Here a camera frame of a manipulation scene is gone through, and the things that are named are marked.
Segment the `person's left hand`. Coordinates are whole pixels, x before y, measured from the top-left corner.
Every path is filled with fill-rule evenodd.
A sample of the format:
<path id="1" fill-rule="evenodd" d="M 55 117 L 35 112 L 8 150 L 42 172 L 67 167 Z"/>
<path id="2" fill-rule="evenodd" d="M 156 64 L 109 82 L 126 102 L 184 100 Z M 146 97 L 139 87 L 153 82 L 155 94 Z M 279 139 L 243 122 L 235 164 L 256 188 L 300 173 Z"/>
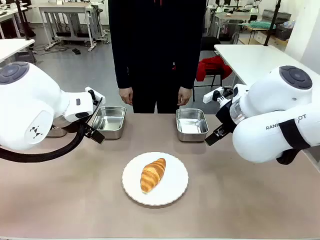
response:
<path id="1" fill-rule="evenodd" d="M 180 87 L 178 91 L 178 106 L 185 106 L 192 96 L 192 89 Z"/>

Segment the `person's right hand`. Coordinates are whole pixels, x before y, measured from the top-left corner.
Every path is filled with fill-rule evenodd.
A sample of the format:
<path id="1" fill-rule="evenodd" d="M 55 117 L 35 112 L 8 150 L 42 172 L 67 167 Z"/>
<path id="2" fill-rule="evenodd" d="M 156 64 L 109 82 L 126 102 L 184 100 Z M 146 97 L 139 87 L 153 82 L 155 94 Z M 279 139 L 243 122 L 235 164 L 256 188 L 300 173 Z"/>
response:
<path id="1" fill-rule="evenodd" d="M 130 106 L 133 105 L 133 89 L 131 87 L 129 88 L 120 88 L 118 90 L 118 94 L 121 97 L 122 101 L 125 104 L 128 104 Z"/>

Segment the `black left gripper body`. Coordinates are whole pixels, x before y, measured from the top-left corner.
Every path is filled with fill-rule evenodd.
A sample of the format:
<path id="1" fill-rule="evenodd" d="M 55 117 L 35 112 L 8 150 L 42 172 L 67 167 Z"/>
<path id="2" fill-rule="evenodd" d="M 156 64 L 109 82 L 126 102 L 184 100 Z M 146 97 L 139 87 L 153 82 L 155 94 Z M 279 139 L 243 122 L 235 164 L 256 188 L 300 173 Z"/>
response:
<path id="1" fill-rule="evenodd" d="M 88 117 L 88 119 L 85 121 L 85 124 L 84 124 L 84 126 L 85 126 L 85 136 L 86 137 L 91 137 L 93 132 L 95 131 L 91 127 L 90 121 L 93 118 L 93 116 L 96 114 L 100 104 L 102 103 L 102 100 L 103 100 L 103 98 L 101 97 L 99 100 L 94 100 L 93 101 L 95 108 L 93 109 L 93 113 Z"/>

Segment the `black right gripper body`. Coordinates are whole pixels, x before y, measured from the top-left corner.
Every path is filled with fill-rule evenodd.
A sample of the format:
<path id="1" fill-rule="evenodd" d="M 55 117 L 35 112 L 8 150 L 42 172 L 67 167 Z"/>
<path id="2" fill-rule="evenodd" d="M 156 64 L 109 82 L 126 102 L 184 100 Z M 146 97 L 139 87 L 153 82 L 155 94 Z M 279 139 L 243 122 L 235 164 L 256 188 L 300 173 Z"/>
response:
<path id="1" fill-rule="evenodd" d="M 223 106 L 220 107 L 219 111 L 216 113 L 217 119 L 221 122 L 218 130 L 224 133 L 233 133 L 237 124 L 233 121 L 230 114 L 230 108 L 232 101 L 229 100 Z"/>

